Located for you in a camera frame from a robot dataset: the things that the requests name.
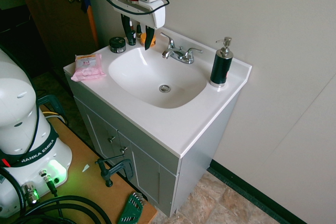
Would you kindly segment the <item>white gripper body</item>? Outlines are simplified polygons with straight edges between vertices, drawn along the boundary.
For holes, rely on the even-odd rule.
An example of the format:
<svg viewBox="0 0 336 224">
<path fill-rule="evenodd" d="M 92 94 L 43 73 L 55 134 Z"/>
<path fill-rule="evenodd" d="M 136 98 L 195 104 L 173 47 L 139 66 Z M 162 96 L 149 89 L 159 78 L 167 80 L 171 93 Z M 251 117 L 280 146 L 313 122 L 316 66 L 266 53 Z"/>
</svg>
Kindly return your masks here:
<svg viewBox="0 0 336 224">
<path fill-rule="evenodd" d="M 165 24 L 165 7 L 159 8 L 158 10 L 150 14 L 143 14 L 155 10 L 160 6 L 163 6 L 164 3 L 162 0 L 157 0 L 152 3 L 148 3 L 143 0 L 138 0 L 135 2 L 130 2 L 128 0 L 112 0 L 112 2 L 122 8 L 121 10 L 114 7 L 113 9 L 116 12 L 130 17 L 131 19 L 138 21 L 142 25 L 146 25 L 153 29 L 158 29 L 163 27 Z"/>
</svg>

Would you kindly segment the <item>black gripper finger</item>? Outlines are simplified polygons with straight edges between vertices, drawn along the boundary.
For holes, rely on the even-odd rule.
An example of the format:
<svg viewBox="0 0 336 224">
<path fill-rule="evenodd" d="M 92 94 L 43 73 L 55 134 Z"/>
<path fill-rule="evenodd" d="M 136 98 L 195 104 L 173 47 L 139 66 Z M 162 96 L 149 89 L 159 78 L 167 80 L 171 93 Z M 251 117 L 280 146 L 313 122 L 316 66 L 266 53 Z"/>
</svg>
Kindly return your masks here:
<svg viewBox="0 0 336 224">
<path fill-rule="evenodd" d="M 146 28 L 146 31 L 145 31 L 146 37 L 145 37 L 144 47 L 145 47 L 145 50 L 148 50 L 154 38 L 155 29 L 149 26 L 146 26 L 145 28 Z"/>
<path fill-rule="evenodd" d="M 132 21 L 129 17 L 124 14 L 121 14 L 122 26 L 130 46 L 136 45 L 136 34 L 132 26 Z"/>
</svg>

